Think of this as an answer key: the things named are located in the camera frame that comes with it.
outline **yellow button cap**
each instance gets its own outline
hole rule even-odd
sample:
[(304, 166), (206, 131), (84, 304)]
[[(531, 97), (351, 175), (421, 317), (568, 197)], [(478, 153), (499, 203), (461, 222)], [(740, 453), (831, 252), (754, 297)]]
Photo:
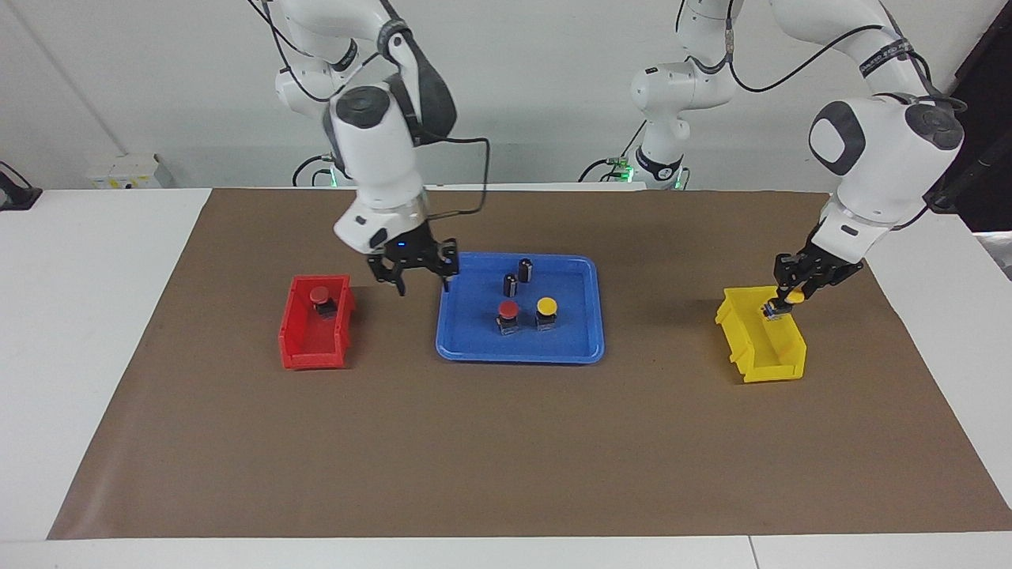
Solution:
[(787, 293), (787, 298), (784, 299), (787, 304), (799, 305), (805, 302), (805, 293), (800, 291), (791, 291)]
[(552, 297), (544, 297), (537, 301), (537, 312), (544, 316), (555, 316), (559, 312), (559, 303)]

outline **black capacitor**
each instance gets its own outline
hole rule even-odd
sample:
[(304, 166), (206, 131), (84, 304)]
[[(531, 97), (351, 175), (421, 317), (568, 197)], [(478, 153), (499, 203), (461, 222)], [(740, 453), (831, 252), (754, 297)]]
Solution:
[(530, 262), (530, 259), (520, 259), (520, 265), (517, 267), (517, 276), (520, 278), (520, 282), (530, 282), (530, 275), (534, 271), (534, 263)]
[(512, 272), (503, 277), (503, 296), (508, 299), (516, 296), (516, 275)]

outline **brown paper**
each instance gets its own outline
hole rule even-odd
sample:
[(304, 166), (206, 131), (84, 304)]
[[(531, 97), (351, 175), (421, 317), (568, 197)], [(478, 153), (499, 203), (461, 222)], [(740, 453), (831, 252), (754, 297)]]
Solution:
[[(435, 224), (462, 250), (592, 258), (590, 367), (441, 359), (438, 279), (371, 281), (331, 233), (350, 198), (215, 190), (51, 538), (1012, 530), (870, 271), (796, 311), (805, 379), (729, 362), (723, 288), (771, 283), (824, 195), (494, 193)], [(342, 272), (351, 369), (282, 370), (292, 275)]]

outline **blue tray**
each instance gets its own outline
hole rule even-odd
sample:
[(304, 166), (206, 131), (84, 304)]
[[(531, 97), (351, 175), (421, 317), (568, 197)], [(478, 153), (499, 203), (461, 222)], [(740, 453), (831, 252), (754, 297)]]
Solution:
[[(503, 276), (516, 273), (520, 259), (533, 262), (530, 282), (520, 282), (513, 299), (521, 329), (504, 336), (496, 325)], [(436, 350), (446, 359), (525, 363), (594, 363), (604, 355), (597, 268), (587, 257), (461, 252), (460, 274), (439, 304)], [(559, 302), (553, 330), (534, 329), (534, 306), (541, 297)]]

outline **electrical outlet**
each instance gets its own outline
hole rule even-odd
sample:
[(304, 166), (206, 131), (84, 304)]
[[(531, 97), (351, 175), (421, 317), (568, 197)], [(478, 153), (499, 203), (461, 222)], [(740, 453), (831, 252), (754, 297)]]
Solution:
[(88, 169), (92, 187), (131, 189), (174, 187), (172, 174), (153, 154), (128, 154)]

